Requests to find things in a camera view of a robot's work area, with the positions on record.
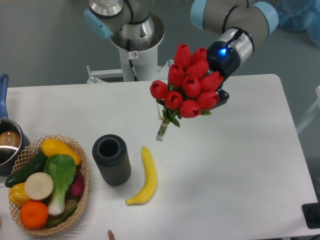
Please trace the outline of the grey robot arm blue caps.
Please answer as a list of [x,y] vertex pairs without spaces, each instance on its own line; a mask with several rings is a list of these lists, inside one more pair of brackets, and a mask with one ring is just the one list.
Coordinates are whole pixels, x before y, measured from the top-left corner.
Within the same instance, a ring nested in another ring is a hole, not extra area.
[[[84,11],[89,27],[118,48],[126,82],[157,78],[158,45],[164,25],[147,0],[91,0]],[[192,24],[219,34],[208,49],[209,70],[228,79],[276,29],[275,8],[255,0],[196,0]]]

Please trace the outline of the fingertip at bottom edge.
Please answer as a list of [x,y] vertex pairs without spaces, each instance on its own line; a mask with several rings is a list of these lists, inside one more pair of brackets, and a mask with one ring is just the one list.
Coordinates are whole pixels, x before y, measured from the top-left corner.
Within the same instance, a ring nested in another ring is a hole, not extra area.
[[107,235],[108,235],[109,240],[115,240],[115,236],[110,229],[108,230]]

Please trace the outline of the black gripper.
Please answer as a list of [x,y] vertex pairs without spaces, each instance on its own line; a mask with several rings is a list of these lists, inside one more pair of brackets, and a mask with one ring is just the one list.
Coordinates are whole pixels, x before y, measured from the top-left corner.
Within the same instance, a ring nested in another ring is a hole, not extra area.
[[[227,80],[240,66],[241,59],[238,52],[223,41],[214,42],[206,50],[207,61],[211,72],[219,72]],[[227,103],[230,94],[222,88],[218,91],[218,101],[212,109]]]

